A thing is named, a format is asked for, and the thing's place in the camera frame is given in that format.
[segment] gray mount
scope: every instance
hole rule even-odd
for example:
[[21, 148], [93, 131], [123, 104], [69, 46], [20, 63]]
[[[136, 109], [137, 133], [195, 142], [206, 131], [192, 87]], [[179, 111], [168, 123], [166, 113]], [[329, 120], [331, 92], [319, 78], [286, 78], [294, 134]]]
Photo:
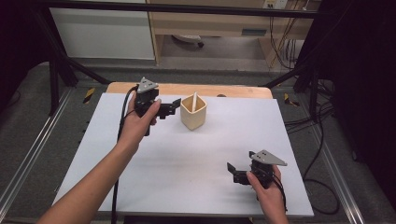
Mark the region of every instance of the gray mount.
[[266, 150], [260, 151], [250, 157], [254, 161], [258, 161], [262, 164], [275, 164], [275, 165], [283, 165], [287, 166], [288, 164], [282, 161], [280, 158], [274, 156]]
[[142, 80], [140, 80], [139, 83], [139, 88], [137, 89], [137, 93], [142, 93], [145, 91], [150, 91], [152, 89], [155, 89], [158, 87], [158, 84], [155, 82], [152, 82], [145, 77], [142, 77]]

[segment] wall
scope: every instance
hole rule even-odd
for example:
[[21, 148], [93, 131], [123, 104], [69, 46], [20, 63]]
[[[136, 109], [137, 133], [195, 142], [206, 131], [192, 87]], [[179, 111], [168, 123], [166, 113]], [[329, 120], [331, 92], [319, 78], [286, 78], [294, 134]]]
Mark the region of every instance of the wall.
[[154, 60], [147, 12], [52, 8], [51, 13], [70, 57]]

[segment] person's left hand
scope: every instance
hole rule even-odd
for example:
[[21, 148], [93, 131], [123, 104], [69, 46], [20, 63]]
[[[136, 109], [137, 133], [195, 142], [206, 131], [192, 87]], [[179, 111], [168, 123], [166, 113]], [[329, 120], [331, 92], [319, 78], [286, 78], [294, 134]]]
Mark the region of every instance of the person's left hand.
[[126, 146], [130, 147], [132, 150], [134, 150], [134, 152], [137, 151], [137, 147], [145, 136], [149, 125], [155, 125], [157, 122], [155, 115], [161, 106], [161, 100], [155, 101], [148, 109], [146, 114], [142, 118], [139, 118], [139, 116], [137, 116], [136, 112], [134, 111], [135, 98], [136, 92], [134, 92], [132, 99], [129, 101], [127, 112], [128, 116], [125, 118], [119, 139], [119, 144], [126, 144]]

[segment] beige container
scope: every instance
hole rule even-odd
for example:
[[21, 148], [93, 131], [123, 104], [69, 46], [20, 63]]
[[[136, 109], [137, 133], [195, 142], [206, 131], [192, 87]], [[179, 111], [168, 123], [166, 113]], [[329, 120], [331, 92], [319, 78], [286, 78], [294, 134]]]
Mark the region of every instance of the beige container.
[[192, 102], [194, 95], [188, 96], [181, 101], [180, 117], [181, 122], [190, 130], [194, 130], [205, 123], [206, 102], [197, 95], [195, 111], [192, 112]]

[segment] white tabletop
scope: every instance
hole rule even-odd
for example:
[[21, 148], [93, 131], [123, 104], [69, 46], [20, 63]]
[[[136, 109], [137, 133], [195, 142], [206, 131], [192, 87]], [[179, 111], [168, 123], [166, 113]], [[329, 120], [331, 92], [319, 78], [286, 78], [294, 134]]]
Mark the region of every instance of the white tabletop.
[[[163, 103], [185, 96], [162, 95]], [[104, 93], [55, 202], [114, 147], [124, 94]], [[124, 215], [261, 217], [251, 186], [233, 182], [227, 162], [249, 170], [249, 151], [263, 149], [288, 163], [279, 166], [289, 217], [312, 217], [276, 100], [203, 97], [205, 124], [187, 129], [179, 109], [158, 119], [120, 177], [117, 211]], [[111, 211], [112, 191], [99, 211]]]

